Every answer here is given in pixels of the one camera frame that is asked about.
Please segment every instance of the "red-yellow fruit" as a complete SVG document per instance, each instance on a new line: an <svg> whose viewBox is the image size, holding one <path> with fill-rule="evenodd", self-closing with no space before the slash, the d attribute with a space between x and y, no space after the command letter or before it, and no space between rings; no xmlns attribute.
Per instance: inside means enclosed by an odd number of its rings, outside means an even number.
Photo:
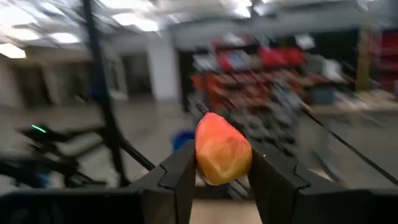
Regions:
<svg viewBox="0 0 398 224"><path fill-rule="evenodd" d="M195 133L198 169L210 185L245 176L251 168L249 141L223 117L207 113Z"/></svg>

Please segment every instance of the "green led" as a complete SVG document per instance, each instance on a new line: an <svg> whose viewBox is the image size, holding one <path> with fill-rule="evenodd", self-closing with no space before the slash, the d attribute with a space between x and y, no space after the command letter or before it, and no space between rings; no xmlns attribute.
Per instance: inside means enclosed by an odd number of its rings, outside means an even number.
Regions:
<svg viewBox="0 0 398 224"><path fill-rule="evenodd" d="M41 131L41 132L43 132L43 133L47 133L44 129L42 129L40 127L37 127L36 125L32 125L32 127L37 129L37 130L39 130L39 131Z"/></svg>

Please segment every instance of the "concrete floor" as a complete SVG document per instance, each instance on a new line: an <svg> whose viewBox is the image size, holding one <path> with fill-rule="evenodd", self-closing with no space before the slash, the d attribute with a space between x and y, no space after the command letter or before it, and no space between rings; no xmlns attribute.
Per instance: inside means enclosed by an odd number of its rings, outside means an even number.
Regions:
<svg viewBox="0 0 398 224"><path fill-rule="evenodd" d="M180 112L175 103L156 105L147 98L133 100L130 103L117 103L115 114L119 126L134 147L154 164L159 164L171 153L170 139L181 129L192 128L192 121L187 114ZM385 123L379 127L365 120L348 124L334 120L332 129L356 146L363 154L377 164L398 177L398 163L396 163L395 137L398 119L394 115L375 115L377 120ZM34 123L45 123L55 130L73 129L94 124L100 124L99 110L94 105L74 106L62 108L43 108L41 110L0 113L0 148L10 153L24 153L27 139L14 129L30 126ZM319 164L311 156L312 150L319 149L320 133L322 129L302 117L298 128L297 149L299 159L309 169L320 169ZM77 139L71 145L61 145L65 152L73 152L80 146L97 141L94 134ZM332 148L331 159L342 174L346 185L350 188L393 188L386 178L365 164L358 156L336 141L329 143ZM127 174L130 179L138 179L146 173L134 159L124 155ZM83 172L96 178L114 182L108 150L105 148L82 160ZM59 185L59 177L54 176L55 186ZM0 192L14 189L6 177L0 177Z"/></svg>

